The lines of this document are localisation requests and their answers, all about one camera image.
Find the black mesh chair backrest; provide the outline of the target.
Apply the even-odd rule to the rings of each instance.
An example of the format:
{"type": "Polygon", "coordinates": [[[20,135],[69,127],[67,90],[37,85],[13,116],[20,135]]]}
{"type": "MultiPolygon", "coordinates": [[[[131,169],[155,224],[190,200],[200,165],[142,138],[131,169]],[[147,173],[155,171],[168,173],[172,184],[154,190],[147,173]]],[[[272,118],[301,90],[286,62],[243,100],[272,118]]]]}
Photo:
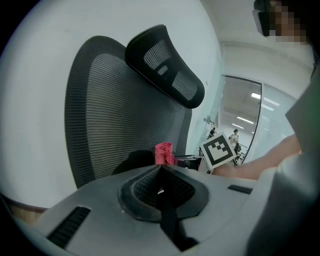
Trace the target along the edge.
{"type": "Polygon", "coordinates": [[[64,107],[68,158],[78,188],[112,175],[131,152],[170,142],[186,153],[192,110],[171,99],[125,62],[125,46],[96,35],[77,52],[64,107]]]}

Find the person's right forearm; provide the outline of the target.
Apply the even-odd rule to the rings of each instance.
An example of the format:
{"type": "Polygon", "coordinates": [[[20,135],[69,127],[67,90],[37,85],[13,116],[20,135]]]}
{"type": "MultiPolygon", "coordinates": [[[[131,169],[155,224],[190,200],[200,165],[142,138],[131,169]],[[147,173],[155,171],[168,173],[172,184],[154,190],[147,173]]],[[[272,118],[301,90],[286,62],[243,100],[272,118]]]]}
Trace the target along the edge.
{"type": "Polygon", "coordinates": [[[276,168],[284,159],[300,153],[301,145],[297,136],[293,134],[283,139],[262,157],[237,166],[223,164],[215,168],[212,174],[226,178],[258,180],[263,171],[276,168]]]}

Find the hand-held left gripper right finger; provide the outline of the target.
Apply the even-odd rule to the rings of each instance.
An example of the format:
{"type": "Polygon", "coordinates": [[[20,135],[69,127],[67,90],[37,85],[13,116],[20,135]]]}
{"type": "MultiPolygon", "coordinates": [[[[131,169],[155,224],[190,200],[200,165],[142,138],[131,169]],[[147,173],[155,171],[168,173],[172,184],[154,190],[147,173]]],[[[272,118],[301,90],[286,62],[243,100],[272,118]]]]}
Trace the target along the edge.
{"type": "Polygon", "coordinates": [[[248,206],[257,182],[161,167],[161,228],[174,242],[248,242],[257,213],[248,206]]]}

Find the frosted glass door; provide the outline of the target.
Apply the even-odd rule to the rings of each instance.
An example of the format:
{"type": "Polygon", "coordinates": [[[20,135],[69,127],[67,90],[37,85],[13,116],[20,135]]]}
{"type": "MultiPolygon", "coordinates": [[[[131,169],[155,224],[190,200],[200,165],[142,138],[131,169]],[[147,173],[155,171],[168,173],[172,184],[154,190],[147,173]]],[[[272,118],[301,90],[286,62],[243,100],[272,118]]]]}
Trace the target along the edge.
{"type": "Polygon", "coordinates": [[[214,78],[205,88],[205,97],[198,108],[192,110],[192,117],[188,131],[186,155],[196,155],[199,152],[200,143],[205,141],[214,125],[203,121],[206,116],[216,122],[216,116],[221,104],[221,98],[225,85],[225,77],[220,75],[214,78]]]}

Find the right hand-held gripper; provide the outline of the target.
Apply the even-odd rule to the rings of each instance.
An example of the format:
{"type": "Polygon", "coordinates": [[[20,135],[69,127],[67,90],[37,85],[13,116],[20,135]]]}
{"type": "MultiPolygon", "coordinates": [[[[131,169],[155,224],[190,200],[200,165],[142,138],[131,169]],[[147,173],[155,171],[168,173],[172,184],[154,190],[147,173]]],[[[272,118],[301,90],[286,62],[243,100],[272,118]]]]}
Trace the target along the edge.
{"type": "Polygon", "coordinates": [[[198,155],[176,155],[174,159],[187,169],[200,173],[211,174],[213,170],[236,158],[236,152],[232,148],[229,139],[224,133],[203,141],[198,155]]]}

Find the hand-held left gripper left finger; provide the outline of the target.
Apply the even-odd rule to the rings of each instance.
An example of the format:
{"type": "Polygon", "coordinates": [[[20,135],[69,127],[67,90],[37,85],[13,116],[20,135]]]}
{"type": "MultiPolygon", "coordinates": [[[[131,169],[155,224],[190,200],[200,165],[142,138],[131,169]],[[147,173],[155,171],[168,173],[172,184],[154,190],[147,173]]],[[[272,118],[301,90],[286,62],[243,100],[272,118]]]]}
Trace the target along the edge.
{"type": "Polygon", "coordinates": [[[132,191],[136,180],[158,170],[146,166],[94,180],[46,210],[34,229],[70,256],[176,256],[160,223],[142,220],[156,209],[132,191]]]}

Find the red cloth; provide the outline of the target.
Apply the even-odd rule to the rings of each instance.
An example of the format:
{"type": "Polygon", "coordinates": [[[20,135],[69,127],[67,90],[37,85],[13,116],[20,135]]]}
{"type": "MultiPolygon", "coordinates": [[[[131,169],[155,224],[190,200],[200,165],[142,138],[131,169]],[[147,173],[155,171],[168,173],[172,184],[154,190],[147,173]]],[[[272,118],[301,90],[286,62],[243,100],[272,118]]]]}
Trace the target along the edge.
{"type": "Polygon", "coordinates": [[[155,164],[156,165],[173,165],[174,154],[173,144],[171,142],[162,142],[155,146],[155,164]]]}

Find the glass partition with blinds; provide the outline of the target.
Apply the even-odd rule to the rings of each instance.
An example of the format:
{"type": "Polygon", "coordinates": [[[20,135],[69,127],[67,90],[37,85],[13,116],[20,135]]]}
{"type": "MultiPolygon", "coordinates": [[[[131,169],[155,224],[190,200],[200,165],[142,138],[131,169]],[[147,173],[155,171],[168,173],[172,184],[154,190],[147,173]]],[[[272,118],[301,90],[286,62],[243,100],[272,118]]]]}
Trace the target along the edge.
{"type": "Polygon", "coordinates": [[[286,113],[295,102],[296,99],[272,86],[262,86],[258,123],[245,163],[264,156],[282,140],[294,134],[286,113]]]}

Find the black mesh chair headrest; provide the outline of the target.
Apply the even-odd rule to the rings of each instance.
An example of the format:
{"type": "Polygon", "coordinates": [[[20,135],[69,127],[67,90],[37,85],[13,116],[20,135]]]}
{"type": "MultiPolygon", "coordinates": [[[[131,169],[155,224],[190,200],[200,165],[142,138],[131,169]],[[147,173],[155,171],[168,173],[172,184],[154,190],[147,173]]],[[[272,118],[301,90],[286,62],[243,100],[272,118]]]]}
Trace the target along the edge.
{"type": "Polygon", "coordinates": [[[125,62],[187,109],[199,107],[204,100],[203,83],[179,55],[163,24],[135,36],[126,47],[125,62]]]}

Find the black chair lumbar support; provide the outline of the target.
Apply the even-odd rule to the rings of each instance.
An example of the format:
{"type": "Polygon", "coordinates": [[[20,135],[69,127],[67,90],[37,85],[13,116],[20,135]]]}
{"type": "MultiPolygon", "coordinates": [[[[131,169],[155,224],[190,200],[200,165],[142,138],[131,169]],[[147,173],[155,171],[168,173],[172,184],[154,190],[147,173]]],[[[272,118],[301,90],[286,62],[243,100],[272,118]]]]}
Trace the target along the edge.
{"type": "Polygon", "coordinates": [[[136,150],[131,152],[127,159],[121,162],[112,175],[124,173],[133,169],[153,166],[155,164],[155,157],[149,150],[136,150]]]}

